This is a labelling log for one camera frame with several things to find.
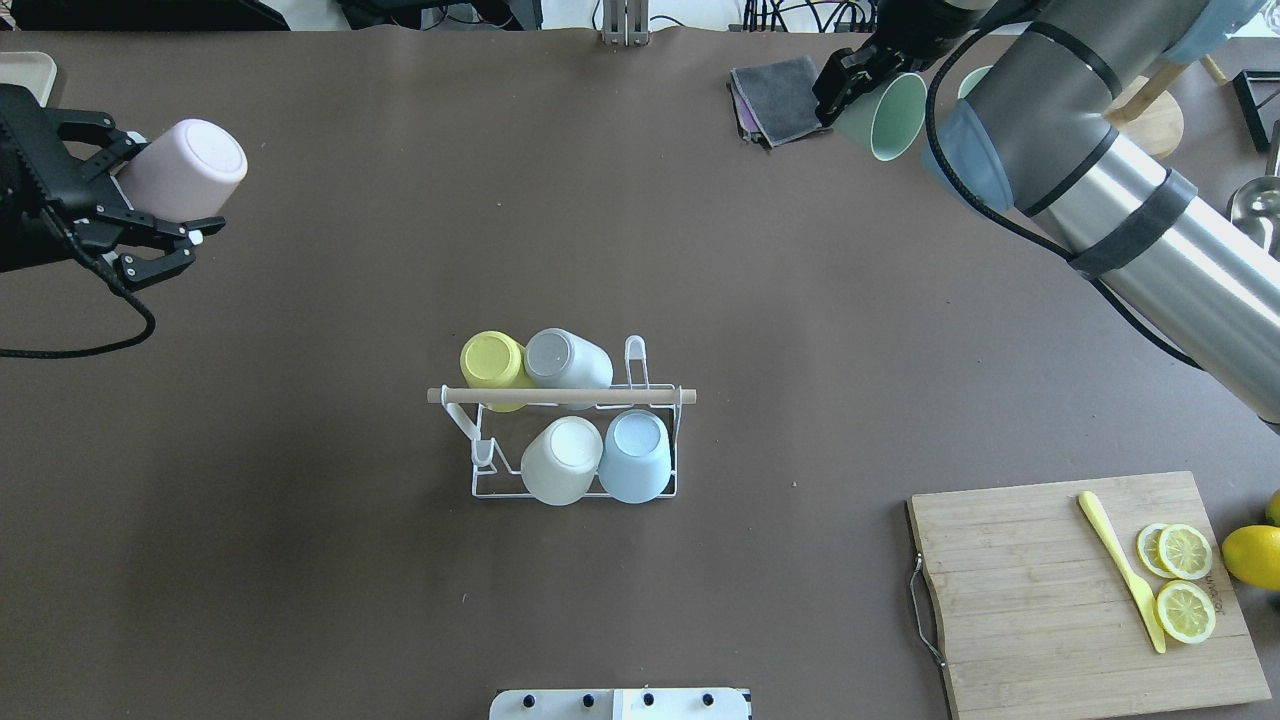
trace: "yellow knife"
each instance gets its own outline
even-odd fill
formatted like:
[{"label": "yellow knife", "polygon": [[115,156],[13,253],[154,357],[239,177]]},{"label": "yellow knife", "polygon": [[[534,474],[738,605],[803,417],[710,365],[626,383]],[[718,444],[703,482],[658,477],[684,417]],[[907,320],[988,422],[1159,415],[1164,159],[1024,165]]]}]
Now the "yellow knife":
[{"label": "yellow knife", "polygon": [[1147,625],[1151,644],[1156,647],[1156,652],[1165,652],[1165,629],[1160,625],[1160,620],[1156,619],[1156,596],[1152,594],[1151,585],[1129,566],[1129,559],[1120,550],[1120,541],[1116,539],[1116,532],[1111,529],[1111,520],[1107,518],[1107,511],[1102,509],[1098,496],[1084,491],[1080,493],[1079,501],[1080,509],[1084,510],[1084,516],[1093,525],[1093,532],[1098,533],[1103,547],[1111,553],[1111,560],[1120,569],[1124,583],[1129,585],[1129,594],[1138,603],[1138,612],[1142,614],[1142,621]]}]

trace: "white cup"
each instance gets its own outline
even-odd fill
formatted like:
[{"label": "white cup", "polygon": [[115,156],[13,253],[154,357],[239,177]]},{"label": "white cup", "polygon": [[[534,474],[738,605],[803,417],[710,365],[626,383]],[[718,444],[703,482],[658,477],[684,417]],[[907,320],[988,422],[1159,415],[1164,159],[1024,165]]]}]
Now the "white cup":
[{"label": "white cup", "polygon": [[547,505],[570,505],[591,487],[603,450],[595,425],[575,415],[559,418],[525,448],[520,477]]}]

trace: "lemon slice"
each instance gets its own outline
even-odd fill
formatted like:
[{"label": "lemon slice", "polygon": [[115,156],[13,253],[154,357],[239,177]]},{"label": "lemon slice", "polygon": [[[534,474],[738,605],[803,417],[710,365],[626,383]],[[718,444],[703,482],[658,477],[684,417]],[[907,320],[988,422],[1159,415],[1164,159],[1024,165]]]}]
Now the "lemon slice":
[{"label": "lemon slice", "polygon": [[1213,601],[1194,583],[1172,580],[1160,588],[1156,596],[1156,616],[1165,632],[1175,641],[1188,644],[1202,643],[1213,634],[1217,615]]},{"label": "lemon slice", "polygon": [[1157,550],[1160,530],[1164,530],[1169,525],[1164,523],[1152,523],[1138,533],[1138,560],[1142,560],[1142,565],[1153,574],[1167,580],[1172,580],[1174,574],[1165,570],[1165,566],[1161,565],[1160,551]]},{"label": "lemon slice", "polygon": [[1160,564],[1183,580],[1198,580],[1213,566],[1213,550],[1204,536],[1190,525],[1169,525],[1156,539]]}]

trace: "wooden cutting board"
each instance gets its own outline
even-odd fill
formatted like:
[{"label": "wooden cutting board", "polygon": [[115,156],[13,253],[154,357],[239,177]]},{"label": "wooden cutting board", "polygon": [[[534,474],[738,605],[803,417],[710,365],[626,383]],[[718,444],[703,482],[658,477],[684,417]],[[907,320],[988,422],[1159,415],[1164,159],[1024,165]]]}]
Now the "wooden cutting board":
[{"label": "wooden cutting board", "polygon": [[[1204,533],[1215,564],[1197,584],[1217,610],[1208,641],[1169,638],[1169,652],[1152,650],[1076,503],[1087,489],[1155,592],[1166,580],[1138,561],[1138,532],[1187,523]],[[909,507],[956,720],[1114,717],[1271,697],[1190,473],[916,495]]]}]

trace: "brown table surface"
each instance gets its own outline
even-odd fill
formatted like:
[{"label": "brown table surface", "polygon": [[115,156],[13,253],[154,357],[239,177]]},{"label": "brown table surface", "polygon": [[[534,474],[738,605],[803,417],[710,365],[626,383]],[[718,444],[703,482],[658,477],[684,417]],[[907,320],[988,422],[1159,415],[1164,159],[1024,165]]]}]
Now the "brown table surface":
[{"label": "brown table surface", "polygon": [[[452,720],[504,688],[728,684],[756,717],[942,719],[910,495],[1187,469],[1220,538],[1258,520],[1280,438],[948,199],[919,141],[881,164],[737,138],[730,68],[855,40],[5,33],[58,61],[54,104],[151,137],[212,119],[250,174],[142,293],[151,341],[3,363],[0,716]],[[1174,90],[1170,163],[1221,208],[1263,159],[1229,87]],[[138,327],[70,263],[0,278],[0,307],[8,347]],[[655,380],[699,389],[678,497],[470,497],[425,389],[461,384],[471,333],[552,325],[617,355],[640,333]],[[1280,691],[1276,596],[1236,589]]]}]

